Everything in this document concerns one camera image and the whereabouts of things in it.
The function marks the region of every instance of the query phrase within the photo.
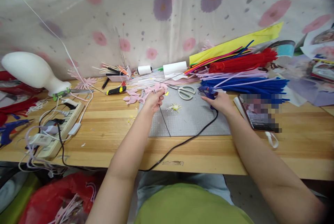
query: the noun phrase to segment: white fabric backdrop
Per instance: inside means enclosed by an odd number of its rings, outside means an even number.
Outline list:
[[[100,62],[150,64],[188,60],[209,39],[217,45],[284,21],[279,39],[300,41],[326,23],[332,0],[26,0],[65,42],[82,75]],[[33,52],[60,79],[71,68],[59,40],[22,0],[0,0],[0,54]]]

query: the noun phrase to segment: scissors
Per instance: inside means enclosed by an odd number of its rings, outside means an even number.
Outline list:
[[[180,96],[181,99],[183,100],[191,100],[192,99],[192,95],[188,94],[188,93],[192,93],[195,94],[196,93],[196,89],[191,87],[191,86],[175,86],[175,85],[167,85],[170,88],[173,88],[175,90],[178,90],[178,94]]]

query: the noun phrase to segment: white tape roll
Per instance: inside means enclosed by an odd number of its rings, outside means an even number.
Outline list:
[[[150,65],[143,65],[137,69],[139,75],[151,73],[152,67]]]
[[[164,65],[164,74],[168,75],[171,73],[178,73],[178,72],[184,72],[187,70],[187,63],[185,61],[183,62],[177,62],[174,64],[168,64]]]

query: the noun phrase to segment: gray cutting mat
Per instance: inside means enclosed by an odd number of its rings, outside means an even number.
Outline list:
[[[168,88],[169,94],[164,96],[161,111],[166,121],[166,125],[171,136],[194,136],[205,127],[216,116],[216,111],[210,109],[210,105],[201,99],[198,93],[200,84],[191,84],[196,89],[196,94],[191,100],[183,100],[178,95],[178,91]],[[166,111],[171,104],[180,104],[182,107],[179,113],[174,110]],[[168,131],[162,118],[160,110],[153,116],[152,127],[149,137],[168,137]],[[230,129],[225,116],[219,113],[214,123],[208,126],[201,135],[230,135]]]

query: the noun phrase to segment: wooden table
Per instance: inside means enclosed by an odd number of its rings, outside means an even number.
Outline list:
[[[96,87],[100,88],[104,78],[98,81]],[[45,98],[46,95],[47,93],[43,92],[39,97]],[[83,117],[80,130],[73,138],[65,142],[65,156],[69,156],[67,159],[69,165],[108,167],[110,159],[131,127],[132,117],[136,117],[138,113],[139,104],[126,105],[122,100],[125,95],[123,93],[105,96],[99,91],[94,92],[94,98]],[[44,108],[31,113],[28,118],[36,119],[32,126],[38,124],[42,113],[54,106],[55,102],[50,100]],[[328,107],[327,110],[333,112],[333,107]],[[274,152],[300,178],[334,180],[334,117],[324,109],[314,107],[310,103],[301,107],[285,103],[280,117],[280,127],[283,132],[276,134],[279,139],[279,147]],[[15,162],[21,160],[23,154],[20,150],[24,150],[25,141],[22,140],[17,145],[16,141],[22,138],[26,131],[24,130],[14,138],[11,144],[0,150],[0,160]],[[268,144],[265,135],[262,132],[258,134]],[[140,168],[150,168],[171,147],[188,138],[149,138]],[[61,164],[60,154],[61,152],[52,160],[54,163]],[[175,149],[156,169],[247,174],[231,136],[200,136]]]

